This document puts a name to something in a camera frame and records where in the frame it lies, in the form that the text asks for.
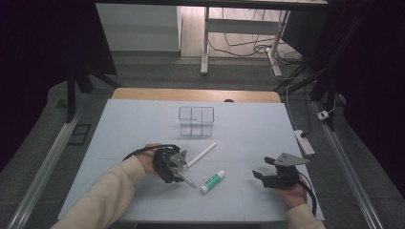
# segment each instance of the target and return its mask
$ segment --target human hand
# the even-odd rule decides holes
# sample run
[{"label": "human hand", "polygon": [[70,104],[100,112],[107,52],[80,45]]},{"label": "human hand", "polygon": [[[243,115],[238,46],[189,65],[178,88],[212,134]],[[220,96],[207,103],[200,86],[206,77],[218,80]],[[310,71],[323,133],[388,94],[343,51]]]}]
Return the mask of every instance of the human hand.
[{"label": "human hand", "polygon": [[273,189],[284,198],[289,208],[294,208],[301,204],[307,203],[307,191],[297,183],[294,186],[286,189]]},{"label": "human hand", "polygon": [[[143,148],[146,147],[153,147],[153,146],[159,146],[161,145],[160,143],[154,143],[154,144],[146,144]],[[145,151],[140,154],[137,154],[136,157],[140,161],[140,164],[142,164],[143,169],[145,170],[146,174],[155,174],[157,175],[158,173],[155,171],[155,168],[153,166],[153,157],[155,155],[155,151],[158,148],[155,148],[153,150]]]}]

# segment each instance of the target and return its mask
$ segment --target white table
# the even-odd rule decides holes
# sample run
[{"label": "white table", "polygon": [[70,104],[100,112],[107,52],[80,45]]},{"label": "white table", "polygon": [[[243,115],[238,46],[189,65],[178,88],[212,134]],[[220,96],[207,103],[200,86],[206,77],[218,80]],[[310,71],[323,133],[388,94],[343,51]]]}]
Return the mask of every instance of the white table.
[{"label": "white table", "polygon": [[[180,106],[215,109],[213,135],[180,135]],[[145,177],[136,184],[135,199],[121,218],[133,222],[240,222],[286,220],[286,204],[261,180],[256,170],[274,174],[265,156],[282,152],[301,156],[285,105],[282,103],[223,103],[110,99],[83,159],[61,215],[113,164],[146,143],[177,144],[187,161],[212,142],[217,146],[183,173],[202,185],[220,169],[226,176],[206,195],[185,182],[166,184]],[[308,175],[304,165],[297,166]],[[324,219],[318,206],[316,217]]]}]

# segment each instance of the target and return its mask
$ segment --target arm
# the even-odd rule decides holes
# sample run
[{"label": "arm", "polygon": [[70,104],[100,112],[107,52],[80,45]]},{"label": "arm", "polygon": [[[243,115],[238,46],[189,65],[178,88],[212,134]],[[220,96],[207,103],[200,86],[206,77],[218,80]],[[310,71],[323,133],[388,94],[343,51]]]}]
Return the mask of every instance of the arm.
[{"label": "arm", "polygon": [[110,226],[122,216],[132,201],[134,183],[146,173],[155,173],[152,158],[153,152],[148,151],[111,167],[52,228],[88,229]]},{"label": "arm", "polygon": [[290,229],[325,229],[324,223],[317,220],[307,205],[307,191],[299,184],[288,189],[274,189],[286,201]]}]

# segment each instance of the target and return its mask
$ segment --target wire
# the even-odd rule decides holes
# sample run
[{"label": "wire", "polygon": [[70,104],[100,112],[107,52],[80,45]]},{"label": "wire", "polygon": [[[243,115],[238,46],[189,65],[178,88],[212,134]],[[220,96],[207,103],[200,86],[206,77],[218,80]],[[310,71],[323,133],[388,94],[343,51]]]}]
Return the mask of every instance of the wire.
[{"label": "wire", "polygon": [[260,49],[261,49],[261,48],[260,48],[259,50],[256,50],[257,40],[259,40],[259,36],[260,36],[260,34],[257,35],[256,41],[254,42],[254,45],[253,45],[253,51],[254,51],[254,52],[259,52]]},{"label": "wire", "polygon": [[[336,25],[342,20],[343,15],[344,15],[344,13],[345,13],[345,11],[346,11],[346,1],[345,1],[345,0],[337,0],[337,1],[343,3],[343,9],[342,9],[342,11],[341,11],[341,13],[340,13],[338,19],[336,20]],[[280,13],[279,13],[279,21],[281,20],[282,12],[283,12],[283,11],[280,10]],[[225,16],[227,17],[227,13],[226,13],[225,9],[223,9],[223,18],[224,18]],[[312,64],[314,64],[314,63],[316,63],[316,62],[318,62],[318,61],[321,61],[321,60],[322,60],[322,56],[324,56],[324,54],[328,53],[328,51],[340,40],[340,38],[341,38],[341,37],[343,36],[343,34],[345,33],[345,28],[348,27],[348,26],[349,26],[349,23],[344,24],[344,25],[341,27],[340,32],[338,32],[337,35],[335,35],[335,36],[333,37],[333,39],[328,42],[329,44],[328,44],[326,47],[324,47],[322,51],[320,51],[319,53],[317,53],[316,55],[314,55],[314,56],[312,56],[312,57],[310,57],[310,58],[306,58],[306,59],[292,59],[292,60],[291,60],[291,59],[286,58],[287,53],[285,54],[285,58],[281,58],[278,52],[276,52],[277,55],[278,55],[276,58],[279,60],[280,63],[283,63],[283,64],[285,64],[285,65],[289,65],[289,64],[300,64],[300,63],[306,63],[306,64],[312,63]],[[241,43],[241,44],[230,44],[230,43],[227,41],[226,33],[224,33],[224,36],[225,36],[226,43],[227,43],[229,46],[244,45],[243,43]],[[236,55],[236,56],[250,56],[250,55],[252,55],[252,54],[235,54],[235,53],[232,53],[232,52],[227,52],[227,53],[233,54],[233,55]]]},{"label": "wire", "polygon": [[333,112],[334,108],[336,108],[336,100],[333,101],[333,108],[328,112],[328,114]]},{"label": "wire", "polygon": [[263,10],[262,21],[265,20],[266,10]]},{"label": "wire", "polygon": [[226,33],[224,33],[224,36],[225,36],[226,44],[227,44],[228,46],[242,46],[242,45],[253,44],[253,43],[256,43],[256,42],[264,42],[264,41],[274,40],[274,38],[269,38],[269,39],[258,40],[258,41],[248,41],[248,42],[239,43],[239,44],[229,44],[229,42],[227,41]]},{"label": "wire", "polygon": [[297,183],[301,185],[305,190],[307,190],[310,198],[312,199],[312,213],[314,216],[316,216],[316,197],[315,194],[312,192],[312,189],[310,189],[303,181],[300,179],[297,180]]},{"label": "wire", "polygon": [[251,18],[252,20],[256,17],[256,11],[257,11],[257,9],[254,10],[254,14],[253,14],[253,16],[252,16],[252,18]]},{"label": "wire", "polygon": [[214,48],[214,47],[211,45],[211,42],[209,41],[209,39],[208,39],[208,44],[209,44],[209,46],[210,46],[214,51],[225,52],[225,53],[228,53],[228,54],[231,54],[231,55],[240,56],[240,57],[251,56],[251,55],[254,55],[254,54],[257,53],[257,52],[253,52],[253,53],[249,53],[249,54],[237,54],[237,53],[228,52],[228,51],[225,51],[225,50],[219,50],[219,49]]},{"label": "wire", "polygon": [[285,65],[291,65],[291,64],[301,64],[303,61],[302,61],[302,59],[295,59],[295,58],[291,58],[291,59],[288,59],[288,58],[286,58],[286,55],[287,54],[289,54],[289,53],[293,53],[293,52],[297,52],[297,51],[292,51],[292,52],[287,52],[286,54],[284,54],[284,57],[282,58],[281,56],[280,56],[280,54],[278,53],[278,51],[276,51],[276,54],[277,54],[277,59],[278,60],[280,60],[280,62],[281,63],[283,63],[283,64],[285,64]]},{"label": "wire", "polygon": [[271,46],[268,46],[268,45],[255,45],[255,46],[253,46],[253,50],[257,51],[259,53],[266,53],[268,48],[271,49]]},{"label": "wire", "polygon": [[298,174],[300,174],[302,177],[304,177],[307,180],[307,183],[309,184],[309,188],[312,189],[312,185],[310,184],[309,179],[307,178],[307,176],[305,176],[304,174],[302,174],[299,171],[298,171]]},{"label": "wire", "polygon": [[306,132],[306,135],[309,135],[312,133],[312,125],[310,124],[310,114],[309,114],[309,108],[308,108],[308,102],[307,102],[307,85],[304,87],[304,100],[305,100],[305,108],[307,109],[307,117],[308,117],[308,124],[309,124],[309,131]]},{"label": "wire", "polygon": [[[281,79],[281,80],[288,80],[288,79],[291,80],[291,76],[297,71],[298,68],[300,68],[300,67],[303,65],[303,64],[299,65],[299,66],[294,70],[294,72],[292,72],[292,73],[289,75],[289,77],[277,77],[277,76],[274,74],[273,66],[274,66],[274,64],[277,63],[278,61],[279,61],[279,60],[276,59],[276,61],[270,65],[270,73],[271,73],[271,76],[273,76],[273,78],[275,78],[275,79]],[[306,77],[294,77],[294,79],[307,79],[307,78],[306,78]]]},{"label": "wire", "polygon": [[290,111],[289,103],[288,103],[288,88],[289,88],[289,86],[287,87],[287,92],[286,92],[287,111],[288,111],[289,121],[291,122],[292,126],[294,127],[294,129],[296,131],[296,130],[298,130],[298,128],[295,125],[294,120],[292,119],[292,115],[291,115],[291,111]]},{"label": "wire", "polygon": [[288,83],[289,81],[292,81],[296,76],[298,76],[303,70],[305,70],[307,67],[304,64],[300,64],[295,70],[288,76],[288,80],[283,81],[277,87],[273,89],[274,92],[277,92],[279,88],[281,88],[283,85]]},{"label": "wire", "polygon": [[157,148],[163,148],[163,147],[171,147],[173,149],[179,148],[177,145],[173,145],[173,144],[165,144],[165,145],[156,145],[156,146],[144,147],[142,149],[135,150],[134,152],[132,152],[131,154],[126,156],[122,161],[128,159],[131,156],[135,156],[137,154],[141,154],[141,153],[146,152],[146,151],[150,151],[150,150],[157,149]]},{"label": "wire", "polygon": [[286,58],[286,56],[287,56],[288,54],[295,53],[295,52],[297,52],[297,51],[286,52],[286,53],[284,54],[284,58]]}]

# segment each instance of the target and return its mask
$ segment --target clear plastic box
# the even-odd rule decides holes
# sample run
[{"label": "clear plastic box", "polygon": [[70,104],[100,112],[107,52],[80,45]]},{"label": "clear plastic box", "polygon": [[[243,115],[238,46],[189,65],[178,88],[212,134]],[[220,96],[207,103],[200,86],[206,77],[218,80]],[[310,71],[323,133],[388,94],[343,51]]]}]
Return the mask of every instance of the clear plastic box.
[{"label": "clear plastic box", "polygon": [[180,107],[181,135],[212,135],[213,107]]}]

